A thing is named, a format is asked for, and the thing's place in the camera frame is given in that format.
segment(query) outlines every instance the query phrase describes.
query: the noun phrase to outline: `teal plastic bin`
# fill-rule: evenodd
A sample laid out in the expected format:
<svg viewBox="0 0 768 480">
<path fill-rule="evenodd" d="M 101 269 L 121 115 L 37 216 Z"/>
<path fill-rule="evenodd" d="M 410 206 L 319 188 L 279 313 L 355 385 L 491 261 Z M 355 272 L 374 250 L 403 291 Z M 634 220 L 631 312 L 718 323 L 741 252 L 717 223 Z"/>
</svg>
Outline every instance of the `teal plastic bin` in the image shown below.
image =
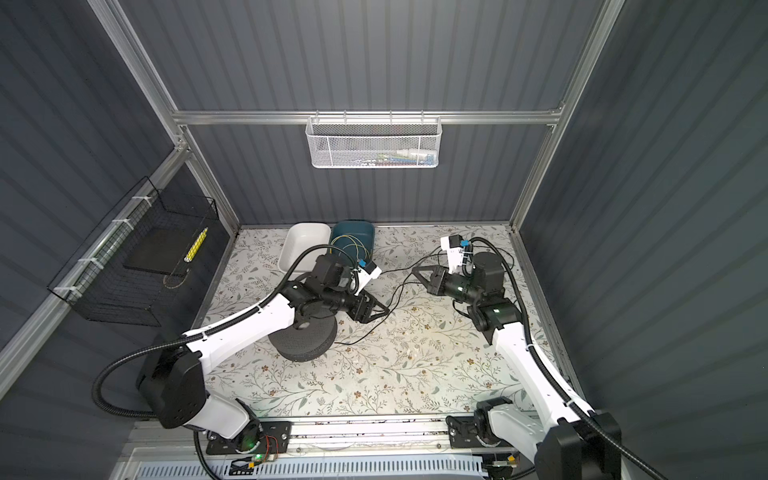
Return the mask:
<svg viewBox="0 0 768 480">
<path fill-rule="evenodd" d="M 354 259 L 368 262 L 373 255 L 375 232 L 373 223 L 364 220 L 344 220 L 338 222 L 331 230 L 331 244 L 344 249 Z"/>
</svg>

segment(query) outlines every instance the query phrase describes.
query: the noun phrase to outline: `floral tablecloth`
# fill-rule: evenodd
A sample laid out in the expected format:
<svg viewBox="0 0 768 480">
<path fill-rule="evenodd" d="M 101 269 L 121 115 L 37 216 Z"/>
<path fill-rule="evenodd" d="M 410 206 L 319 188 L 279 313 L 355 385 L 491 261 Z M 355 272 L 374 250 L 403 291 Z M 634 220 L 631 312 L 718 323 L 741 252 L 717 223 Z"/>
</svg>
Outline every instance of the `floral tablecloth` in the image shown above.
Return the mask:
<svg viewBox="0 0 768 480">
<path fill-rule="evenodd" d="M 502 225 L 382 227 L 376 229 L 373 259 L 382 270 L 410 266 L 450 233 L 485 237 L 514 253 Z M 286 234 L 287 229 L 240 232 L 204 323 L 241 310 L 272 290 L 282 276 L 277 259 Z M 551 358 L 522 273 L 516 266 L 513 270 L 530 313 L 531 331 Z M 367 290 L 386 304 L 408 274 L 387 273 Z M 507 291 L 514 299 L 508 282 Z M 341 342 L 352 342 L 375 325 L 354 323 L 345 313 L 336 319 Z M 398 309 L 354 346 L 335 344 L 318 359 L 298 363 L 280 356 L 265 338 L 222 362 L 206 381 L 264 416 L 469 412 L 478 400 L 500 395 L 512 398 L 521 409 L 533 409 L 516 372 L 472 322 L 454 312 L 448 297 L 431 296 L 420 285 L 406 285 Z"/>
</svg>

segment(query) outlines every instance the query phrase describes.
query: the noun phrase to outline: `gray corrugated wall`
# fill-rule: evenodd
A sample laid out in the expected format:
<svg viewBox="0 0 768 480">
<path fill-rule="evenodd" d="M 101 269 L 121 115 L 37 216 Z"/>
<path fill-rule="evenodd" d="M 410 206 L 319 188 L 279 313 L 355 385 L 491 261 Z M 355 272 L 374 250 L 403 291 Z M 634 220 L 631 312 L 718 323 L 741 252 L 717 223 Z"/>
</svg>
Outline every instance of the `gray corrugated wall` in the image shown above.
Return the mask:
<svg viewBox="0 0 768 480">
<path fill-rule="evenodd" d="M 123 2 L 182 110 L 556 108 L 599 6 Z"/>
<path fill-rule="evenodd" d="M 508 220 L 547 127 L 446 126 L 440 165 L 318 169 L 304 128 L 193 126 L 240 221 Z"/>
<path fill-rule="evenodd" d="M 600 5 L 123 2 L 178 107 L 211 111 L 556 108 Z M 312 169 L 301 127 L 192 131 L 264 224 L 508 220 L 545 127 L 448 126 L 436 169 L 377 171 Z"/>
<path fill-rule="evenodd" d="M 57 269 L 172 144 L 85 2 L 0 2 L 0 344 Z M 152 329 L 71 314 L 0 401 L 3 478 L 105 478 L 131 422 L 92 406 L 90 382 Z M 135 373 L 108 395 L 139 406 Z"/>
<path fill-rule="evenodd" d="M 588 399 L 670 478 L 768 468 L 767 41 L 766 2 L 628 2 L 522 229 Z"/>
</svg>

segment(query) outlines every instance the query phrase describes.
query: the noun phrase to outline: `black wire basket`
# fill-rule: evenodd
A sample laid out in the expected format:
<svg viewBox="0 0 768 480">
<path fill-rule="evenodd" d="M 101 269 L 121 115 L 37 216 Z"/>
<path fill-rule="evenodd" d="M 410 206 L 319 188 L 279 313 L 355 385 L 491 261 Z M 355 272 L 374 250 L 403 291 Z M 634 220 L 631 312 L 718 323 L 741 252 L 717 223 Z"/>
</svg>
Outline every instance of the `black wire basket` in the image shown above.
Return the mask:
<svg viewBox="0 0 768 480">
<path fill-rule="evenodd" d="M 191 323 L 202 298 L 195 277 L 210 270 L 206 250 L 220 257 L 216 243 L 225 241 L 215 200 L 152 190 L 112 221 L 117 226 L 91 255 L 65 265 L 75 265 L 76 273 L 62 268 L 48 289 L 91 321 L 172 326 L 183 317 Z"/>
</svg>

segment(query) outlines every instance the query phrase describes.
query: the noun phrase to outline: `yellow connector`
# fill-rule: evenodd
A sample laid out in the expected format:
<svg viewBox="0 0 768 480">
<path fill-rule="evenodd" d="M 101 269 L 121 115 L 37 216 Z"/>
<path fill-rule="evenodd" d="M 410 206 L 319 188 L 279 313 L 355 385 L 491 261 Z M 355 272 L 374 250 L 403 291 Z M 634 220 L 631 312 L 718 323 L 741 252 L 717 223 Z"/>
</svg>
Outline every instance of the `yellow connector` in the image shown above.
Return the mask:
<svg viewBox="0 0 768 480">
<path fill-rule="evenodd" d="M 203 244 L 203 240 L 205 240 L 206 235 L 208 235 L 208 227 L 205 227 L 203 231 L 200 232 L 200 235 L 197 236 L 197 240 L 194 241 L 190 251 L 187 252 L 187 256 L 184 258 L 185 262 L 189 263 L 192 261 L 195 253 L 197 253 L 197 251 L 200 249 L 200 245 Z"/>
</svg>

